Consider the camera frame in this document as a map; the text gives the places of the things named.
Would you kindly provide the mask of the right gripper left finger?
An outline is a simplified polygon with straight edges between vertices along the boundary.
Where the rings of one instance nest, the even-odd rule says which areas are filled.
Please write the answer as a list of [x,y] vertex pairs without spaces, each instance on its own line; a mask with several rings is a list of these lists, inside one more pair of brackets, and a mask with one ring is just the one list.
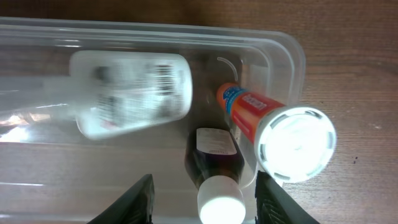
[[152,224],[154,198],[153,176],[146,174],[88,224]]

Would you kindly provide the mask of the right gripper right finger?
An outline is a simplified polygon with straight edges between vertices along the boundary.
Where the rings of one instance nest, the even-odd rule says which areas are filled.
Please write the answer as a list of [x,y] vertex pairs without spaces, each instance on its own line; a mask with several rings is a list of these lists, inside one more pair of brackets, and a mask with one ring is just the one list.
[[256,224],[320,224],[267,172],[257,172],[255,198]]

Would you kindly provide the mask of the orange tube white cap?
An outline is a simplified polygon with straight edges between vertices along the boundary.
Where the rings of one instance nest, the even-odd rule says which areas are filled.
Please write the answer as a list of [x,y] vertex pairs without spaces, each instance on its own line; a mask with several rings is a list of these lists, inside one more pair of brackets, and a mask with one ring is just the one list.
[[331,160],[336,130],[322,111],[287,106],[234,83],[221,85],[216,98],[254,146],[258,164],[275,180],[309,180]]

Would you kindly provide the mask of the dark bottle white cap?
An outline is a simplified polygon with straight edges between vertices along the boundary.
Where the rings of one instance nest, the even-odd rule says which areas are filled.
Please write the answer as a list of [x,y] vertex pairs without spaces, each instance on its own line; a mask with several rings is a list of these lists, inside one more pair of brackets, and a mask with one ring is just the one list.
[[198,215],[204,224],[240,224],[246,206],[239,183],[244,157],[224,129],[198,128],[187,139],[185,168],[198,189]]

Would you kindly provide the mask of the white spray bottle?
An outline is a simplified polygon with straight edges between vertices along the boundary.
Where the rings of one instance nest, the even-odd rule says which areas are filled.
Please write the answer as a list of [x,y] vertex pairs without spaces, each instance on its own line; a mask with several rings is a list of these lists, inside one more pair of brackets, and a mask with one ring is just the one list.
[[182,119],[190,110],[190,66],[179,54],[82,50],[67,76],[1,78],[1,126],[73,119],[92,140]]

